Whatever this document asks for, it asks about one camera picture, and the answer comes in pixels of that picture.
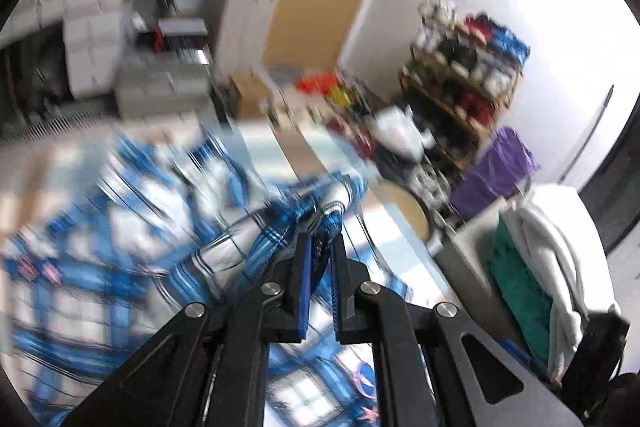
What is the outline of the green folded garment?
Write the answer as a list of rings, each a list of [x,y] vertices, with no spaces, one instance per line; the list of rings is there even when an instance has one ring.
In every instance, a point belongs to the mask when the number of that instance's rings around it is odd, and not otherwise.
[[[541,288],[521,257],[504,213],[486,261],[506,306],[515,317],[525,343],[537,363],[549,368],[552,299]]]

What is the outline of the grey storage box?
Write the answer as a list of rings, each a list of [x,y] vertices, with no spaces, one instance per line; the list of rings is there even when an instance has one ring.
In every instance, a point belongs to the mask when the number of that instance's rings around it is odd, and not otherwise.
[[[501,215],[521,200],[520,196],[499,198],[465,225],[449,232],[435,261],[462,307],[478,325],[495,340],[513,341],[554,376],[560,371],[553,360],[552,343],[546,339],[537,349],[529,347],[488,265]]]

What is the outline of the white folded garment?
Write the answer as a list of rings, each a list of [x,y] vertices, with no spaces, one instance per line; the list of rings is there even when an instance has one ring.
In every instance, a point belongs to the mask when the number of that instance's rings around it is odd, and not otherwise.
[[[599,233],[570,185],[535,184],[501,217],[527,268],[551,298],[547,366],[559,377],[574,358],[589,315],[620,312]]]

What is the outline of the round woven mat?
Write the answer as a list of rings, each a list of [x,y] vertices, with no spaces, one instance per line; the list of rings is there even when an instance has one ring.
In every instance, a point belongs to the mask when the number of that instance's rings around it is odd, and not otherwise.
[[[431,238],[434,232],[431,213],[418,196],[408,188],[388,180],[378,182],[378,191],[397,207],[414,234],[423,243]]]

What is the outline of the purple cloth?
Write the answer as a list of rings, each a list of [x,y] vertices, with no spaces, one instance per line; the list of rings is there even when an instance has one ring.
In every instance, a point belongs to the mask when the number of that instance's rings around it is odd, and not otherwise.
[[[518,132],[500,128],[480,161],[452,189],[450,205],[461,220],[470,220],[496,199],[512,195],[518,182],[539,169],[539,162]]]

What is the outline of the white plastic bag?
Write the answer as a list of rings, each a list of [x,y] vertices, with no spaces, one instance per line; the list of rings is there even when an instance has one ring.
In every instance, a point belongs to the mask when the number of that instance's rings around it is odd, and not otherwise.
[[[408,161],[419,162],[424,153],[436,145],[430,130],[420,131],[416,127],[410,106],[381,109],[374,115],[370,129],[378,144]]]

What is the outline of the cardboard box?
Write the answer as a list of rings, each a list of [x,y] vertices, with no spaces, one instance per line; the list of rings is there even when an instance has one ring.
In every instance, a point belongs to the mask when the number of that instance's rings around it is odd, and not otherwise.
[[[262,118],[273,100],[273,91],[259,77],[240,74],[230,77],[229,104],[237,120]]]

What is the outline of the red plastic bag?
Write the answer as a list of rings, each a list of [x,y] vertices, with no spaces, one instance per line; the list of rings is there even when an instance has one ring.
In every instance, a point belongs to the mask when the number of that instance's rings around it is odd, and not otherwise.
[[[309,95],[327,96],[339,84],[340,78],[335,72],[315,72],[300,77],[295,83],[295,88]]]

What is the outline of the wooden shoe rack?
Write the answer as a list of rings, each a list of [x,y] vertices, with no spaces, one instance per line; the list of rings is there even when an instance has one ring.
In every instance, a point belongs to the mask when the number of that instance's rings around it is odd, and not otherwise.
[[[511,107],[530,46],[484,12],[458,15],[446,0],[418,6],[421,27],[398,72],[402,99],[434,136],[436,157],[472,165]]]

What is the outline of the black red box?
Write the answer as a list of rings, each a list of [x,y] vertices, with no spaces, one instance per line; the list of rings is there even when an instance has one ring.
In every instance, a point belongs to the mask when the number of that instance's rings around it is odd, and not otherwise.
[[[154,32],[155,53],[182,49],[204,49],[208,43],[208,28],[201,18],[161,18]]]

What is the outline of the white drawer dresser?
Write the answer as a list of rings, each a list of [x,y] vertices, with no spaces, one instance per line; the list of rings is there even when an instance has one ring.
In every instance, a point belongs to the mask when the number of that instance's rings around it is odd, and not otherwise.
[[[130,23],[130,0],[64,0],[63,41],[76,100],[111,91]]]

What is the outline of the white tall cabinet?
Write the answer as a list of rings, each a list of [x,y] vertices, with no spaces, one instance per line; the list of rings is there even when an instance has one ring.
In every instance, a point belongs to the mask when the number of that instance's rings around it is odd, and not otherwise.
[[[279,1],[224,0],[215,49],[215,65],[222,77],[262,62]]]

